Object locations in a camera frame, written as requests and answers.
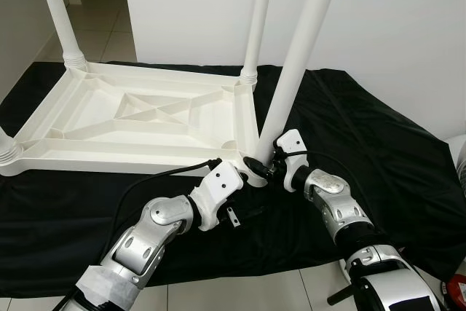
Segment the black cable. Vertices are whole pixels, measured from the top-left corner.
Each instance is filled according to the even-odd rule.
[[[147,203],[144,203],[137,207],[135,210],[133,210],[130,215],[128,215],[121,223],[115,228],[115,232],[118,232],[127,222],[130,220],[135,214],[139,213],[141,214],[141,211],[144,209]]]
[[[110,244],[111,244],[111,241],[112,241],[112,238],[114,236],[114,233],[115,233],[115,227],[117,225],[117,219],[118,219],[118,214],[122,208],[122,205],[123,205],[123,202],[125,201],[126,197],[128,196],[128,194],[137,186],[137,185],[140,185],[146,181],[149,181],[149,180],[152,180],[154,178],[161,178],[163,176],[170,176],[170,175],[175,175],[175,174],[179,174],[179,173],[185,173],[186,171],[191,171],[191,170],[196,170],[196,169],[200,169],[200,168],[203,168],[203,167],[209,167],[210,169],[213,169],[215,166],[217,166],[219,163],[221,162],[221,160],[219,159],[216,159],[216,160],[208,160],[206,162],[203,162],[203,163],[200,163],[200,164],[196,164],[196,165],[192,165],[190,167],[184,167],[184,168],[179,168],[179,169],[173,169],[173,170],[168,170],[168,171],[164,171],[163,173],[158,173],[158,174],[154,174],[154,175],[150,175],[150,176],[147,176],[145,178],[142,178],[141,180],[137,180],[135,182],[133,182],[131,185],[129,185],[126,190],[123,191],[123,194],[122,196],[120,197],[119,201],[118,201],[118,204],[116,205],[116,210],[115,210],[115,213],[111,219],[111,226],[110,226],[110,231],[108,232],[108,235],[107,235],[107,239],[106,239],[106,242],[105,242],[105,245],[103,246],[103,249],[102,249],[102,252],[100,253],[100,256],[99,256],[99,259],[97,261],[97,264],[99,264],[102,259],[105,257],[105,255],[107,254],[107,251],[109,250],[110,248]],[[134,210],[132,213],[131,213],[131,216],[134,215],[136,212],[136,210]],[[57,304],[57,306],[54,307],[54,309],[52,311],[60,311],[62,309],[63,306],[65,306],[65,304],[76,294],[76,292],[78,291],[78,289],[76,288],[76,286],[73,286],[71,288],[71,290],[63,297],[63,299],[60,300],[60,302]]]
[[[114,233],[115,233],[115,228],[117,226],[118,214],[119,214],[119,212],[120,212],[120,210],[122,208],[123,202],[125,201],[128,194],[136,186],[138,186],[138,185],[140,185],[140,184],[142,184],[142,183],[144,183],[146,181],[150,181],[150,180],[153,180],[155,178],[161,178],[163,176],[170,176],[170,175],[175,175],[175,174],[179,174],[179,173],[185,173],[186,171],[196,170],[196,169],[200,169],[200,168],[203,168],[203,167],[206,167],[206,166],[211,168],[217,163],[218,163],[218,160],[208,160],[206,162],[203,162],[203,163],[200,163],[200,164],[197,164],[197,165],[192,165],[190,167],[173,169],[173,170],[164,171],[163,173],[154,174],[154,175],[148,176],[146,178],[142,178],[141,180],[137,180],[137,181],[133,182],[131,185],[129,185],[126,188],[126,190],[123,192],[122,196],[120,197],[120,199],[118,201],[118,204],[116,205],[116,210],[115,210],[115,213],[114,213],[113,218],[111,220],[110,231],[108,232],[106,243],[105,243],[105,245],[103,247],[103,250],[100,253],[98,263],[100,263],[100,261],[102,261],[102,259],[105,257],[105,255],[107,254],[107,252],[108,252],[108,250],[110,248],[110,244],[111,244],[112,238],[113,238]]]

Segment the black fabric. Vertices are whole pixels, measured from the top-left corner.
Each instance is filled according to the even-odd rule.
[[[0,125],[8,134],[20,129],[63,72],[60,63],[34,63],[25,72],[0,106]],[[261,128],[281,68],[262,66],[258,72],[254,102]],[[291,128],[299,129],[308,149],[351,169],[363,193],[332,160],[312,160],[349,182],[356,200],[412,262],[442,280],[453,275],[466,255],[466,200],[444,142],[333,70],[306,72],[286,125]],[[0,296],[63,295],[96,262],[122,191],[142,177],[45,170],[0,177]],[[199,182],[167,177],[141,184],[123,205],[119,233],[138,220],[135,209],[151,198],[187,194]],[[242,226],[233,229],[225,221],[209,232],[193,229],[177,237],[149,285],[264,275],[339,258],[320,214],[300,194],[246,186],[229,205]]]

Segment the white wall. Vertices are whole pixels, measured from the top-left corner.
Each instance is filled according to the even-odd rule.
[[[138,60],[241,64],[253,0],[128,0]],[[304,0],[271,0],[260,63],[282,65]],[[466,0],[333,0],[310,68],[348,71],[438,137],[465,131]]]
[[[55,28],[45,0],[0,0],[0,101]]]

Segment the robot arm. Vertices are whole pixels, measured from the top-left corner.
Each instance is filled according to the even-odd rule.
[[[424,282],[380,235],[364,210],[351,197],[349,184],[338,176],[308,166],[306,147],[298,130],[289,130],[277,139],[273,168],[245,158],[245,164],[269,181],[283,181],[289,192],[302,192],[320,211],[336,247],[346,261],[352,286],[329,303],[355,295],[358,310],[404,311],[441,310],[440,303]]]
[[[196,221],[202,231],[217,226],[218,209],[242,185],[236,168],[222,162],[189,196],[148,202],[139,222],[120,237],[100,265],[87,268],[76,284],[79,291],[63,310],[129,311],[160,263],[165,246]]]

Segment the white floor tile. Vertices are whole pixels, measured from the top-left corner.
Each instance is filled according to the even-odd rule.
[[[131,33],[112,32],[101,61],[137,62],[133,35]]]
[[[131,311],[167,311],[167,286],[144,288]]]
[[[338,262],[302,269],[301,275],[313,311],[356,311],[352,297],[334,306],[327,304],[330,295],[348,286]]]
[[[120,10],[127,0],[84,0],[83,7],[88,9],[115,9]]]
[[[117,21],[118,9],[88,8],[70,5],[68,15],[74,30],[111,31]]]
[[[84,53],[88,61],[99,61],[106,47],[110,32],[101,31],[74,31],[79,48]],[[45,55],[45,60],[62,60],[63,50],[58,37],[53,39],[55,42],[50,51]]]
[[[51,311],[62,297],[34,299],[0,299],[1,311]],[[131,311],[167,311],[167,286],[145,288],[139,293]]]
[[[74,30],[111,31],[118,13],[127,0],[84,0],[82,5],[68,6]]]
[[[0,298],[0,311],[7,311],[11,298]]]
[[[8,311],[51,311],[62,297],[12,299]]]
[[[131,32],[131,20],[130,20],[130,11],[128,8],[123,8],[118,14],[116,19],[114,32]]]
[[[310,311],[299,271],[168,286],[169,311]]]

